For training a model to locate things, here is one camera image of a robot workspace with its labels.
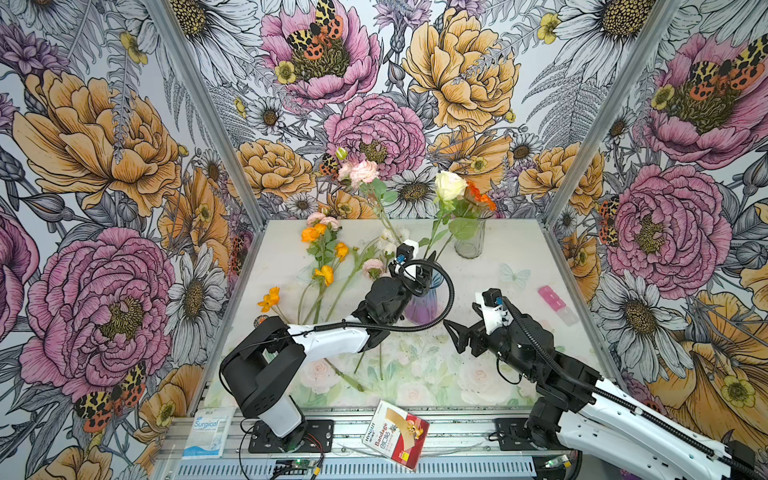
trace orange ranunculus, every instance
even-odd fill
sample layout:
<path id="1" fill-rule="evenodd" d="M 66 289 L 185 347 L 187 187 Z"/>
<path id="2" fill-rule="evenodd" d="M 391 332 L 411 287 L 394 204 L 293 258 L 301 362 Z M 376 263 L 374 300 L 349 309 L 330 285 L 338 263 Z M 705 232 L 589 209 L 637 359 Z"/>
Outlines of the orange ranunculus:
<path id="1" fill-rule="evenodd" d="M 336 244 L 336 257 L 339 258 L 339 261 L 343 262 L 348 253 L 349 247 L 345 243 L 338 242 Z"/>
<path id="2" fill-rule="evenodd" d="M 328 265 L 323 265 L 323 268 L 315 269 L 315 277 L 323 278 L 326 281 L 326 286 L 331 286 L 333 283 L 333 268 Z"/>
<path id="3" fill-rule="evenodd" d="M 309 243 L 320 238 L 320 232 L 315 230 L 314 227 L 307 227 L 301 230 L 301 241 Z"/>

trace table surface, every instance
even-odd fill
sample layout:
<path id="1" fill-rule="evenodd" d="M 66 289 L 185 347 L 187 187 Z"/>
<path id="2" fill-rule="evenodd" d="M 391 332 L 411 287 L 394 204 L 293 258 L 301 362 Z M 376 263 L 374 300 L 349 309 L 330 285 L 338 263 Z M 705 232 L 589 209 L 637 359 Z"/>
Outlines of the table surface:
<path id="1" fill-rule="evenodd" d="M 412 239 L 427 237 L 432 228 L 431 220 L 394 220 L 393 223 L 397 228 L 408 229 Z M 343 220 L 342 225 L 339 241 L 351 247 L 364 247 L 382 231 L 378 220 Z M 279 307 L 290 323 L 296 323 L 299 298 L 309 282 L 310 265 L 314 263 L 306 253 L 306 243 L 300 239 L 305 227 L 304 220 L 269 223 L 242 300 L 226 333 L 221 358 L 253 330 L 253 321 L 261 315 L 257 303 L 273 286 L 280 287 Z M 449 246 L 439 262 L 455 285 L 455 303 L 448 319 L 466 326 L 477 322 L 480 319 L 472 311 L 475 291 L 498 287 L 523 313 L 531 314 L 553 332 L 557 350 L 602 370 L 582 323 L 567 326 L 537 293 L 540 287 L 549 285 L 572 311 L 577 311 L 536 220 L 490 220 L 486 223 L 485 249 L 480 257 L 463 259 Z M 332 300 L 352 268 L 350 257 L 326 291 L 320 321 L 325 321 Z M 523 277 L 525 271 L 530 270 L 530 277 L 525 282 L 515 281 L 510 270 L 523 273 Z M 370 280 L 357 273 L 329 320 L 338 321 L 351 313 L 370 286 Z M 310 287 L 303 316 L 316 295 L 317 289 Z M 445 305 L 445 298 L 447 287 L 442 285 L 438 290 L 441 306 Z M 410 324 L 407 320 L 401 323 Z M 419 333 L 391 333 L 380 352 L 378 348 L 368 351 L 357 373 L 353 373 L 360 355 L 346 354 L 329 360 L 363 385 L 365 392 L 351 387 L 320 360 L 305 365 L 294 378 L 290 387 L 294 401 L 303 409 L 372 409 L 380 399 L 401 407 L 527 409 L 536 398 L 535 386 L 525 379 L 513 386 L 499 378 L 491 353 L 478 358 L 468 349 L 461 355 L 456 353 L 445 327 L 440 325 Z M 517 379 L 517 374 L 503 364 L 502 373 L 512 381 Z M 204 406 L 235 405 L 234 398 L 214 376 Z"/>

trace black cable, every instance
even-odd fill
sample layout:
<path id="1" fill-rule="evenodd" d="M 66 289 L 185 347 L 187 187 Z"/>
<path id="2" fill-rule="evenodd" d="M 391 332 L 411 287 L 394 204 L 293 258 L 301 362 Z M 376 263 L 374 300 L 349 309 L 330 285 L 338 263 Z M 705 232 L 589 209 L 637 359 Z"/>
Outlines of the black cable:
<path id="1" fill-rule="evenodd" d="M 597 386 L 590 385 L 589 383 L 586 383 L 586 382 L 582 382 L 581 380 L 576 379 L 576 378 L 568 375 L 562 369 L 562 367 L 560 367 L 558 365 L 558 363 L 555 362 L 555 360 L 551 357 L 551 355 L 549 355 L 549 353 L 547 353 L 544 350 L 544 348 L 536 340 L 536 338 L 533 337 L 531 332 L 528 331 L 528 327 L 526 327 L 525 326 L 525 322 L 522 321 L 523 315 L 522 315 L 522 313 L 520 313 L 520 310 L 518 310 L 518 308 L 516 306 L 512 305 L 512 302 L 510 302 L 509 299 L 506 296 L 502 297 L 502 302 L 507 307 L 507 310 L 512 315 L 512 318 L 520 326 L 520 330 L 523 332 L 523 334 L 525 334 L 525 336 L 528 337 L 528 341 L 531 342 L 531 344 L 533 345 L 533 347 L 536 350 L 536 352 L 538 352 L 538 354 L 541 355 L 542 359 L 544 359 L 544 361 L 547 363 L 547 365 L 549 365 L 560 377 L 566 379 L 567 381 L 569 381 L 571 383 L 574 383 L 575 385 L 578 385 L 578 386 L 586 389 L 589 392 L 592 392 L 592 393 L 594 393 L 596 395 L 600 395 L 600 396 L 602 396 L 602 397 L 604 397 L 606 399 L 609 399 L 609 400 L 617 403 L 618 405 L 621 405 L 624 408 L 628 409 L 630 412 L 635 412 L 637 410 L 637 407 L 636 407 L 635 404 L 633 404 L 631 402 L 628 402 L 627 400 L 624 400 L 624 399 L 622 399 L 620 397 L 617 397 L 616 395 L 614 395 L 614 394 L 612 394 L 610 392 L 606 392 L 605 390 L 603 390 L 603 389 L 601 389 L 601 388 L 599 388 Z M 671 425 L 668 425 L 665 421 L 656 418 L 655 416 L 651 415 L 648 412 L 645 412 L 642 409 L 640 410 L 640 416 L 642 418 L 648 420 L 649 422 L 654 423 L 656 426 L 658 426 L 659 428 L 663 429 L 664 431 L 670 433 L 671 435 L 674 435 L 675 437 L 677 437 L 682 442 L 685 442 L 688 445 L 691 445 L 692 447 L 694 447 L 696 450 L 699 450 L 700 452 L 703 452 L 707 456 L 709 456 L 709 457 L 714 457 L 715 456 L 715 451 L 713 449 L 707 447 L 705 444 L 703 444 L 701 442 L 698 442 L 695 439 L 692 439 L 688 435 L 685 435 L 680 430 L 675 429 Z M 719 460 L 720 462 L 730 466 L 731 468 L 735 468 L 736 470 L 739 470 L 741 473 L 743 473 L 744 475 L 750 477 L 752 480 L 764 480 L 764 478 L 759 476 L 754 470 L 749 470 L 747 467 L 745 467 L 744 465 L 741 465 L 740 463 L 732 460 L 731 458 L 728 458 L 728 457 L 717 457 L 717 460 Z"/>
<path id="2" fill-rule="evenodd" d="M 448 273 L 437 263 L 431 262 L 426 259 L 413 259 L 408 260 L 401 264 L 401 269 L 398 274 L 398 277 L 401 281 L 404 280 L 405 274 L 406 274 L 406 267 L 411 265 L 426 265 L 431 266 L 434 270 L 437 270 L 438 273 L 440 273 L 445 279 L 445 285 L 448 286 L 448 302 L 445 304 L 445 308 L 440 313 L 440 315 L 437 316 L 433 321 L 429 323 L 425 323 L 424 325 L 418 325 L 418 326 L 397 326 L 397 325 L 381 325 L 378 323 L 358 323 L 358 322 L 338 322 L 338 323 L 331 323 L 329 325 L 318 325 L 314 329 L 309 330 L 309 332 L 325 332 L 327 330 L 334 330 L 334 329 L 341 329 L 341 328 L 359 328 L 359 329 L 369 329 L 369 330 L 386 330 L 388 332 L 400 332 L 400 333 L 413 333 L 413 332 L 421 332 L 423 330 L 431 329 L 433 326 L 437 325 L 441 321 L 443 321 L 447 316 L 448 313 L 451 311 L 451 308 L 453 308 L 453 300 L 454 300 L 454 287 L 453 282 L 451 281 L 451 277 L 448 275 Z"/>
<path id="3" fill-rule="evenodd" d="M 574 467 L 573 470 L 571 470 L 571 474 L 565 480 L 576 480 L 578 474 L 581 473 L 581 459 L 584 457 L 584 453 L 581 450 L 574 450 L 574 452 L 576 452 Z"/>
<path id="4" fill-rule="evenodd" d="M 521 374 L 519 374 L 519 373 L 518 373 L 518 381 L 517 381 L 517 382 L 510 382 L 509 380 L 507 380 L 507 377 L 505 377 L 505 376 L 504 376 L 504 374 L 502 374 L 502 369 L 501 369 L 501 367 L 499 366 L 499 362 L 500 362 L 500 361 L 501 361 L 501 359 L 499 359 L 498 357 L 496 357 L 496 371 L 498 372 L 498 376 L 502 377 L 502 378 L 504 379 L 504 381 L 505 381 L 505 382 L 507 382 L 507 383 L 508 383 L 508 384 L 510 384 L 510 385 L 517 385 L 517 384 L 519 384 L 519 383 L 520 383 L 520 381 L 522 381 L 522 380 L 523 380 L 523 375 L 521 375 Z"/>

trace floral wallpaper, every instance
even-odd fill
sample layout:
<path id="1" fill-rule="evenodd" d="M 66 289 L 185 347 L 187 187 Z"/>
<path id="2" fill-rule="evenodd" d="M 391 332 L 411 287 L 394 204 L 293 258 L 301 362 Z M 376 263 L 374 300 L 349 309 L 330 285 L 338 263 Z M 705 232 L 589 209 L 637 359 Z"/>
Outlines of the floral wallpaper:
<path id="1" fill-rule="evenodd" d="M 148 478 L 253 241 L 143 8 L 0 0 L 4 478 Z"/>
<path id="2" fill-rule="evenodd" d="M 373 217 L 339 184 L 342 147 L 379 165 L 398 193 L 392 217 L 432 217 L 431 181 L 451 170 L 497 217 L 530 218 L 543 216 L 654 0 L 170 4 L 267 217 Z M 166 55 L 144 12 L 131 33 Z M 579 185 L 584 212 L 603 194 L 604 163 Z"/>
<path id="3" fill-rule="evenodd" d="M 553 226 L 629 391 L 763 474 L 766 8 L 680 7 Z"/>

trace metal base plate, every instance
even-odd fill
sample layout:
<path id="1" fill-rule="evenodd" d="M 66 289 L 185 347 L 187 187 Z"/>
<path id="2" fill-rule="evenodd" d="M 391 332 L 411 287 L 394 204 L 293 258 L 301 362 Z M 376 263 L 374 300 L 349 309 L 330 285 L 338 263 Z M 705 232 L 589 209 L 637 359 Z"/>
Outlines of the metal base plate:
<path id="1" fill-rule="evenodd" d="M 519 452 L 521 450 L 540 450 L 527 439 L 521 439 L 517 435 L 518 427 L 522 429 L 527 418 L 495 419 L 496 435 L 498 435 L 498 447 L 502 452 Z"/>
<path id="2" fill-rule="evenodd" d="M 320 443 L 324 452 L 330 452 L 333 446 L 333 420 L 306 421 L 306 433 L 314 436 Z M 258 422 L 253 427 L 253 434 L 248 444 L 249 453 L 283 453 L 278 446 L 275 435 L 263 422 Z M 291 453 L 317 453 L 317 446 L 304 440 L 299 448 Z"/>

